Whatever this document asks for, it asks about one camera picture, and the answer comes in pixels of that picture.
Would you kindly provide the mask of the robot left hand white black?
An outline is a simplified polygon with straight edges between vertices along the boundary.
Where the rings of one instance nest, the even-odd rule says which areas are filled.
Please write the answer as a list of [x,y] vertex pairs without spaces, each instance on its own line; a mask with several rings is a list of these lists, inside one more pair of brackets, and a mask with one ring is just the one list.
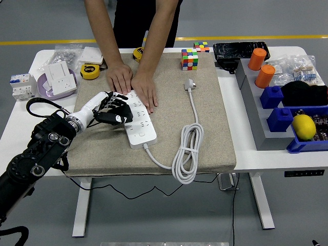
[[117,108],[125,106],[128,98],[117,92],[99,92],[90,99],[81,110],[70,114],[71,120],[76,122],[79,130],[84,131],[90,122],[95,118],[95,114],[103,108]]

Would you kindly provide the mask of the person's left hand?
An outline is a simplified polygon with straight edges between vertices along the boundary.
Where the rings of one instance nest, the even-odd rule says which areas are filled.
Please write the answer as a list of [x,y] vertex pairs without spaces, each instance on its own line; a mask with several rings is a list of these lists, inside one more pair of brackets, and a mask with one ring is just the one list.
[[137,72],[132,78],[131,85],[141,102],[145,105],[148,114],[153,113],[154,108],[158,106],[153,74]]

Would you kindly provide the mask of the person's right hand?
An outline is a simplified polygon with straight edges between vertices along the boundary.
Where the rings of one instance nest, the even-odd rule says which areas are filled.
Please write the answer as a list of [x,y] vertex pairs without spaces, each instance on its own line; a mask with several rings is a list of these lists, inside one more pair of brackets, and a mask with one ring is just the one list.
[[131,68],[123,62],[108,65],[106,79],[111,91],[127,95],[131,91],[132,77]]

